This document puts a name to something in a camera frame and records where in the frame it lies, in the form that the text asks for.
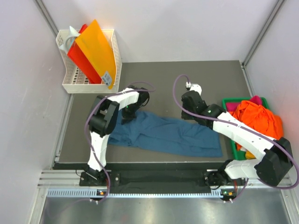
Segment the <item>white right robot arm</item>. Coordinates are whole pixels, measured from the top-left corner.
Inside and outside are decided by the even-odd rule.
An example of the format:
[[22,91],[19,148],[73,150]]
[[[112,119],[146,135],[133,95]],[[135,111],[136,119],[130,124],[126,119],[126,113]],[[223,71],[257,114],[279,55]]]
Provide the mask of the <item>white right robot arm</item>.
[[206,105],[197,91],[190,90],[182,95],[183,119],[193,119],[200,125],[220,133],[245,147],[254,155],[251,160],[227,160],[208,176],[210,183],[228,185],[233,180],[258,179],[262,183],[278,188],[293,167],[292,148],[284,137],[274,139],[263,135],[236,120],[222,107]]

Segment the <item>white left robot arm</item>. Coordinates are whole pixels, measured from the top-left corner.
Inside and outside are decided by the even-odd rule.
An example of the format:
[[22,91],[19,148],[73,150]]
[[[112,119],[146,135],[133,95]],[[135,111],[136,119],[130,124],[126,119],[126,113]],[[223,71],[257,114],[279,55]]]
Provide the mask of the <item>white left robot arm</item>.
[[134,85],[110,96],[98,95],[92,105],[85,123],[85,134],[90,145],[90,157],[85,174],[95,185],[109,183],[104,168],[106,162],[107,144],[110,134],[116,127],[119,111],[121,123],[126,124],[136,118],[136,112],[150,98],[150,91]]

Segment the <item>blue t shirt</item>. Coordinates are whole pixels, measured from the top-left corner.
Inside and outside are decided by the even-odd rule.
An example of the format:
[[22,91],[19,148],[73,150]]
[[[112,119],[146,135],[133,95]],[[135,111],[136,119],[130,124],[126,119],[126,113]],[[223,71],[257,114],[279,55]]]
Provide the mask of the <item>blue t shirt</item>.
[[121,119],[119,113],[108,139],[111,145],[190,157],[223,156],[218,133],[206,126],[148,111],[138,111],[136,119],[126,124]]

